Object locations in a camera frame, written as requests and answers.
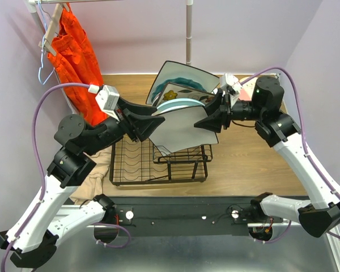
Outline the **watermelon round plate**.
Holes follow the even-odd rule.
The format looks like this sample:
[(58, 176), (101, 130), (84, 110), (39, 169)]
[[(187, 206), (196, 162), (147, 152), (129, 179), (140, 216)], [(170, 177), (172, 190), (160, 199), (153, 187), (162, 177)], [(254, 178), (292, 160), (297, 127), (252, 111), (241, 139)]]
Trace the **watermelon round plate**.
[(170, 101), (166, 101), (159, 106), (156, 107), (155, 113), (152, 116), (159, 116), (160, 114), (167, 113), (170, 111), (176, 111), (178, 109), (187, 108), (187, 107), (197, 107), (197, 106), (205, 106), (203, 102), (194, 99), (188, 98), (180, 98), (173, 99)]

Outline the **pink and cream round plate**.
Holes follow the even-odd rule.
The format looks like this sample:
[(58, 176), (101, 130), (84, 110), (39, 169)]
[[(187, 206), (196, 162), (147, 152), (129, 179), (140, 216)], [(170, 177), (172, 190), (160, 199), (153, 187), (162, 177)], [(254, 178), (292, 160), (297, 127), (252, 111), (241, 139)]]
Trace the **pink and cream round plate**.
[(245, 101), (251, 101), (252, 100), (252, 95), (253, 95), (253, 90), (255, 87), (255, 83), (257, 81), (257, 77), (251, 79), (250, 81), (246, 82), (243, 84), (243, 89), (240, 91), (240, 100), (245, 100)]

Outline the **grey square plate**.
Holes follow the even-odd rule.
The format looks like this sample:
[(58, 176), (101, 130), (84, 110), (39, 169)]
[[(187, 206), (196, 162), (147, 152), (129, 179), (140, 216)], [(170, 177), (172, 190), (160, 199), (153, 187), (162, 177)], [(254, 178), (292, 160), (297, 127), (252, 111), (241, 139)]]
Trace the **grey square plate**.
[(207, 117), (202, 106), (185, 107), (159, 113), (165, 121), (150, 135), (150, 141), (162, 155), (201, 145), (216, 145), (217, 135), (194, 124)]

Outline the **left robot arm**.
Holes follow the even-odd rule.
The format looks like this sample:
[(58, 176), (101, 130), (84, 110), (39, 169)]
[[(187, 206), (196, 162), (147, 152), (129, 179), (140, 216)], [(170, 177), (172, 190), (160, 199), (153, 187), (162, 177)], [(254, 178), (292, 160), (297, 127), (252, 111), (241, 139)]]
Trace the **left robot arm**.
[(18, 268), (37, 269), (51, 259), (63, 241), (82, 228), (115, 221), (116, 206), (103, 194), (63, 219), (54, 220), (54, 216), (94, 169), (92, 155), (125, 135), (133, 141), (144, 141), (165, 120), (156, 115), (155, 107), (119, 97), (97, 97), (96, 102), (108, 118), (96, 126), (77, 114), (62, 119), (54, 136), (61, 149), (47, 169), (44, 184), (19, 221), (10, 230), (0, 232), (4, 259)]

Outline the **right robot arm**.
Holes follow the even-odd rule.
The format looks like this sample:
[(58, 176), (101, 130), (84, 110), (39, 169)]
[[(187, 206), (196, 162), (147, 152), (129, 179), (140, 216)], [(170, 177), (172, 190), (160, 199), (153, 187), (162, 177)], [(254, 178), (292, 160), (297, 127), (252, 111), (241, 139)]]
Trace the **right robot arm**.
[(284, 89), (272, 76), (257, 78), (250, 101), (240, 100), (242, 83), (224, 74), (215, 97), (205, 106), (207, 116), (194, 127), (220, 133), (232, 121), (254, 121), (257, 134), (292, 168), (308, 195), (307, 201), (262, 193), (245, 208), (232, 210), (234, 220), (273, 222), (275, 218), (299, 223), (313, 237), (321, 237), (340, 224), (340, 186), (313, 157), (303, 131), (281, 111)]

